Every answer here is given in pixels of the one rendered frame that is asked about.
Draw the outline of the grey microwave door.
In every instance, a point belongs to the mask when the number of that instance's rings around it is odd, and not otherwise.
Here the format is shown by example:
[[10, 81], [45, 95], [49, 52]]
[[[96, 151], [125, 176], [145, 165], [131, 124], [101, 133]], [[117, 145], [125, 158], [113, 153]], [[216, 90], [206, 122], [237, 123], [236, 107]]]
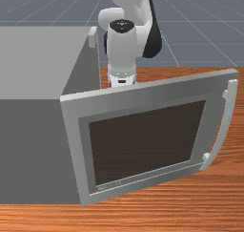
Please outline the grey microwave door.
[[81, 204], [206, 170], [231, 124], [235, 69], [60, 98]]

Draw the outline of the grey microwave oven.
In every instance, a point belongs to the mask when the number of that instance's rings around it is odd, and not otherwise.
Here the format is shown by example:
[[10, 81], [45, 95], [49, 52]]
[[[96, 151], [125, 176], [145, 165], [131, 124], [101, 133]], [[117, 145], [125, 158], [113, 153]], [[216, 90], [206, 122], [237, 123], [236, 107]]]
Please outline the grey microwave oven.
[[0, 204], [77, 203], [60, 98], [100, 87], [95, 27], [0, 27]]

